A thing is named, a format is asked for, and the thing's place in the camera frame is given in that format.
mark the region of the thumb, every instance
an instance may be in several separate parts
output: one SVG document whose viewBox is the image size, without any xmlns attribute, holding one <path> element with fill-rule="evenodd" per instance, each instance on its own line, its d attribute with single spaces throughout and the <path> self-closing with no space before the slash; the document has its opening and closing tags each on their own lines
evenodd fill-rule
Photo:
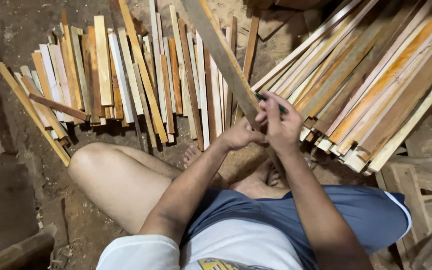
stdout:
<svg viewBox="0 0 432 270">
<path fill-rule="evenodd" d="M 259 131 L 249 131 L 247 135 L 248 143 L 266 144 L 266 136 Z"/>
<path fill-rule="evenodd" d="M 268 131 L 279 129 L 281 127 L 281 115 L 278 103 L 271 97 L 268 100 L 266 113 L 268 114 Z"/>
</svg>

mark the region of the right hand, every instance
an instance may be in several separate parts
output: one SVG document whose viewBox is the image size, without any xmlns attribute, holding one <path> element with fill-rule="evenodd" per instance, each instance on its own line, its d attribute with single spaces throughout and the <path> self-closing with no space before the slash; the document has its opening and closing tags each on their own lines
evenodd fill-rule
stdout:
<svg viewBox="0 0 432 270">
<path fill-rule="evenodd" d="M 261 111 L 256 121 L 261 125 L 267 123 L 266 140 L 278 156 L 287 156 L 300 151 L 300 134 L 303 128 L 303 117 L 287 100 L 270 92 L 261 92 L 267 101 L 261 101 Z M 283 106 L 286 114 L 281 114 L 279 106 Z"/>
</svg>

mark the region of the left hand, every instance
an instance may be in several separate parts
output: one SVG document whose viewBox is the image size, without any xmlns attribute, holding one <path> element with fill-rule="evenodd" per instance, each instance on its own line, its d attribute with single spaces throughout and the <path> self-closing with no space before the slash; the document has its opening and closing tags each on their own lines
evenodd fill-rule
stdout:
<svg viewBox="0 0 432 270">
<path fill-rule="evenodd" d="M 225 130 L 216 141 L 220 141 L 228 150 L 239 150 L 251 142 L 256 144 L 267 143 L 265 135 L 259 131 L 253 131 L 246 117 Z"/>
</svg>

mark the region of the dirt floor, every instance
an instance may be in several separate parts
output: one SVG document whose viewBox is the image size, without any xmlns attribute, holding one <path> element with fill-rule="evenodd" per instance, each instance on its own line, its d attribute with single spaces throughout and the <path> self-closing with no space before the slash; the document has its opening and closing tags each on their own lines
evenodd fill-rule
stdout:
<svg viewBox="0 0 432 270">
<path fill-rule="evenodd" d="M 145 1 L 129 0 L 133 14 L 150 29 L 149 6 Z M 172 37 L 169 4 L 174 4 L 180 17 L 188 21 L 182 4 L 178 0 L 159 0 L 157 9 L 163 20 L 164 36 Z M 212 12 L 221 19 L 221 27 L 229 25 L 231 16 L 238 19 L 237 52 L 239 64 L 243 65 L 250 14 L 243 0 L 210 0 Z M 93 25 L 94 15 L 105 15 L 107 27 L 123 27 L 122 17 L 116 12 L 111 0 L 0 0 L 0 61 L 18 71 L 22 65 L 33 69 L 31 53 L 39 43 L 46 43 L 46 34 L 54 31 L 61 36 L 59 23 L 61 10 L 68 13 L 70 25 L 86 29 Z M 292 49 L 299 45 L 301 29 L 285 25 L 267 41 L 258 41 L 254 68 L 250 83 L 254 84 Z M 13 142 L 18 150 L 20 162 L 26 163 L 34 176 L 35 197 L 39 206 L 55 198 L 64 200 L 64 216 L 69 243 L 73 248 L 66 268 L 94 269 L 103 249 L 113 239 L 128 235 L 104 213 L 92 204 L 70 181 L 67 169 L 41 136 L 40 131 L 27 115 L 16 95 L 0 76 L 0 103 L 6 113 Z M 177 143 L 154 149 L 153 155 L 164 162 L 183 169 L 183 152 L 191 143 L 187 119 L 177 117 Z M 107 142 L 140 149 L 138 134 L 134 126 L 127 129 L 116 123 L 90 130 L 87 126 L 70 130 L 75 144 L 70 154 L 92 142 Z M 250 146 L 231 153 L 223 164 L 222 174 L 231 179 L 242 178 L 255 168 L 264 154 L 261 148 Z M 356 174 L 346 166 L 331 160 L 327 155 L 319 157 L 314 169 L 322 184 L 375 185 L 373 177 Z"/>
</svg>

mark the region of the stack of wood strips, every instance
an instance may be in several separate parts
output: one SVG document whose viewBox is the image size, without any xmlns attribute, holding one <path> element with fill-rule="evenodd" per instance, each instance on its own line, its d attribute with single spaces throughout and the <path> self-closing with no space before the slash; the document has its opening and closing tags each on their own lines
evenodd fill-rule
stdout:
<svg viewBox="0 0 432 270">
<path fill-rule="evenodd" d="M 293 104 L 301 141 L 377 172 L 432 111 L 432 0 L 345 0 L 251 89 Z"/>
<path fill-rule="evenodd" d="M 187 116 L 190 135 L 205 150 L 231 126 L 232 94 L 198 33 L 169 6 L 174 37 L 163 37 L 161 16 L 150 0 L 152 40 L 119 0 L 126 28 L 108 28 L 105 17 L 94 16 L 87 30 L 69 26 L 62 12 L 61 32 L 48 36 L 32 54 L 34 69 L 21 66 L 10 73 L 0 62 L 0 72 L 65 165 L 70 157 L 67 123 L 123 127 L 144 116 L 149 142 L 174 143 L 176 115 Z M 259 18 L 251 22 L 245 74 L 253 60 Z M 225 30 L 236 50 L 237 19 Z"/>
</svg>

